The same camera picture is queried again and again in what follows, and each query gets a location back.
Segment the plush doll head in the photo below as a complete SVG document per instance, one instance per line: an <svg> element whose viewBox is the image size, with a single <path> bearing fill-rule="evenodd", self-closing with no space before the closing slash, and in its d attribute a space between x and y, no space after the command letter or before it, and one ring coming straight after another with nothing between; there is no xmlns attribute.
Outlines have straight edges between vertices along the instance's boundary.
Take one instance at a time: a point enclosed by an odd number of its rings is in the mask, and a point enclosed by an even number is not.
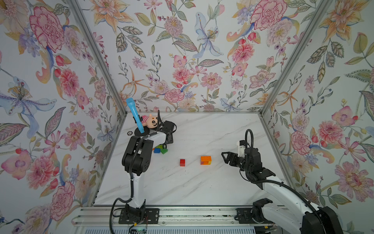
<svg viewBox="0 0 374 234"><path fill-rule="evenodd" d="M143 127L155 129L158 127L158 116L153 116L152 114L149 114L148 116L143 115L141 117L141 123Z"/></svg>

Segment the black round stand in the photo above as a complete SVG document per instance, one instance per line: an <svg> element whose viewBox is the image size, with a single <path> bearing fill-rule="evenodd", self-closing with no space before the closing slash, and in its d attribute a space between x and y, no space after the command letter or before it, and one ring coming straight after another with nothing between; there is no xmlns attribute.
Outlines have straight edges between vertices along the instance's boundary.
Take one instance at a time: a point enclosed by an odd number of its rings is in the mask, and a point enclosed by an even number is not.
<svg viewBox="0 0 374 234"><path fill-rule="evenodd" d="M137 126L134 134L137 137L142 137L150 133L150 129L148 127L148 118L148 116L139 116L138 119L134 119Z"/></svg>

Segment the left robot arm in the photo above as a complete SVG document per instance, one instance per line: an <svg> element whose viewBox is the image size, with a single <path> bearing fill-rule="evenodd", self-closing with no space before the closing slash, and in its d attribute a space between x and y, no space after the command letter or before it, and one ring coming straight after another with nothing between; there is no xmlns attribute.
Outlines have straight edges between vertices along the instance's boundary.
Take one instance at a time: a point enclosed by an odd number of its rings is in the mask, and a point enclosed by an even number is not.
<svg viewBox="0 0 374 234"><path fill-rule="evenodd" d="M135 130L122 159L122 165L129 175L131 188L131 197L125 202L124 214L138 219L142 219L146 215L142 174L148 170L151 164L153 151L158 146L161 147L160 150L166 150L167 146L174 142L173 133L177 126L171 121L165 121L157 125L154 131L146 127L143 129L143 132L138 128Z"/></svg>

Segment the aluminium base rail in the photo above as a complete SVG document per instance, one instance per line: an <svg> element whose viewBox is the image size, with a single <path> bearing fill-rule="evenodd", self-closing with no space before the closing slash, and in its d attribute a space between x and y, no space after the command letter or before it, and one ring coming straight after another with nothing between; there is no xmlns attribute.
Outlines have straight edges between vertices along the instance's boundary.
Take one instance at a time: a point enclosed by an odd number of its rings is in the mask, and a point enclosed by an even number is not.
<svg viewBox="0 0 374 234"><path fill-rule="evenodd" d="M119 220L121 207L110 218L110 207L83 208L73 218L75 234L285 234L270 222L241 223L237 206L150 206L139 223Z"/></svg>

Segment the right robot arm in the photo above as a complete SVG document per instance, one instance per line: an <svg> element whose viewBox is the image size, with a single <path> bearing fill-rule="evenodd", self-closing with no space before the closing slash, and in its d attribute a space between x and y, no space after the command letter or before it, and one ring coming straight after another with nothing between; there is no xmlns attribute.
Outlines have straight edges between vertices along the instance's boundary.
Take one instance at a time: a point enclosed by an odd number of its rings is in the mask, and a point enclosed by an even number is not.
<svg viewBox="0 0 374 234"><path fill-rule="evenodd" d="M255 223L272 222L290 234L341 234L338 215L329 207L320 207L282 182L271 170L263 167L256 148L245 148L244 156L222 152L226 164L245 173L246 179L272 195L283 207L268 198L253 202L248 217Z"/></svg>

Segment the orange lego plate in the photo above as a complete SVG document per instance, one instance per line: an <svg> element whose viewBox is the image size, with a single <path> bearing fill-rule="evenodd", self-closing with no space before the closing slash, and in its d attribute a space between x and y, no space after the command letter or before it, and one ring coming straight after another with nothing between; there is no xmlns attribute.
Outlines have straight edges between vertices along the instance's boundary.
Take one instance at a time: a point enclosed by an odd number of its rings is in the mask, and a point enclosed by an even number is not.
<svg viewBox="0 0 374 234"><path fill-rule="evenodd" d="M211 156L201 156L200 157L200 162L202 162L202 161L212 161Z"/></svg>

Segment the blue tube on stand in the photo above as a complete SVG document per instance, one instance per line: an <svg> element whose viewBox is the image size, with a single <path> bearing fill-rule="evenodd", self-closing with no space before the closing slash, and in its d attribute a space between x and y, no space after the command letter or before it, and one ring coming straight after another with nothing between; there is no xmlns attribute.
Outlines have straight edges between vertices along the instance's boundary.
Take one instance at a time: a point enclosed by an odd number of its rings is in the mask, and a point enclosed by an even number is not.
<svg viewBox="0 0 374 234"><path fill-rule="evenodd" d="M137 112L136 104L135 104L134 99L131 98L131 97L127 98L126 99L126 103L127 103L127 106L128 106L128 108L130 109L130 111L131 111L131 113L133 115L133 118L135 120L135 123L137 125L137 128L138 128L139 132L141 134L143 134L145 132L145 130L144 130L144 127L142 126L140 116L139 116L139 114Z"/></svg>

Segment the red square lego brick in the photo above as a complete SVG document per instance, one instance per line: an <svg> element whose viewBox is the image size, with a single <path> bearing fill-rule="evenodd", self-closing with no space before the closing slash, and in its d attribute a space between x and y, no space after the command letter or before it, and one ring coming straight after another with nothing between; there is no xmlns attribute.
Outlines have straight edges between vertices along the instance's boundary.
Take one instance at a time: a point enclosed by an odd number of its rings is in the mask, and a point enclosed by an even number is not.
<svg viewBox="0 0 374 234"><path fill-rule="evenodd" d="M180 159L180 166L185 167L185 165L186 165L185 159Z"/></svg>

